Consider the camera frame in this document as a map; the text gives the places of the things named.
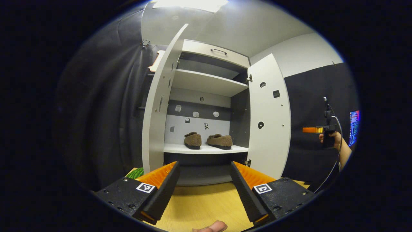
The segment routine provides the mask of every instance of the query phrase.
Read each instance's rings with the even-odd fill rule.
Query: person's hand
[[[340,135],[339,132],[335,131],[334,133],[329,134],[329,136],[331,137],[335,137],[335,144],[333,145],[333,147],[336,150],[339,150],[340,147],[340,142],[342,140],[342,135]],[[321,141],[321,143],[323,143],[323,134],[319,135],[319,140]]]
[[[226,223],[222,222],[222,221],[215,221],[212,225],[207,226],[203,229],[193,229],[192,232],[196,231],[196,232],[222,232],[225,231],[227,229],[227,225]]]

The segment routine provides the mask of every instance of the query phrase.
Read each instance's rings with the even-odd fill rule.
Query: computer monitor
[[[349,134],[349,146],[352,146],[356,143],[359,131],[359,110],[351,112],[351,131]]]

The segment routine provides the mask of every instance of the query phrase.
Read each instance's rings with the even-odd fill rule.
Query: shoe
[[[184,143],[189,149],[200,149],[202,137],[196,132],[190,132],[185,135]]]
[[[232,137],[230,135],[210,135],[206,142],[210,146],[217,147],[223,150],[229,150],[233,146]]]

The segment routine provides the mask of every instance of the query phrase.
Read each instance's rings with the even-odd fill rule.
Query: white cabinet
[[[144,172],[180,159],[182,173],[202,173],[182,177],[181,185],[213,184],[231,180],[231,160],[250,159],[252,168],[280,178],[291,124],[288,93],[275,58],[269,55],[250,66],[249,58],[237,52],[184,40],[186,27],[163,54],[149,90],[143,119]],[[178,60],[183,59],[239,74],[227,78],[179,69]],[[183,144],[184,135],[192,131],[202,137],[200,150]],[[206,144],[216,133],[232,136],[231,150]],[[207,178],[197,181],[201,176]]]

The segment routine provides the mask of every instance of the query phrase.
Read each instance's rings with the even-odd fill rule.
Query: drawer
[[[207,43],[185,40],[182,52],[203,55],[207,57],[223,60],[243,68],[250,67],[249,58],[237,52],[221,48]]]

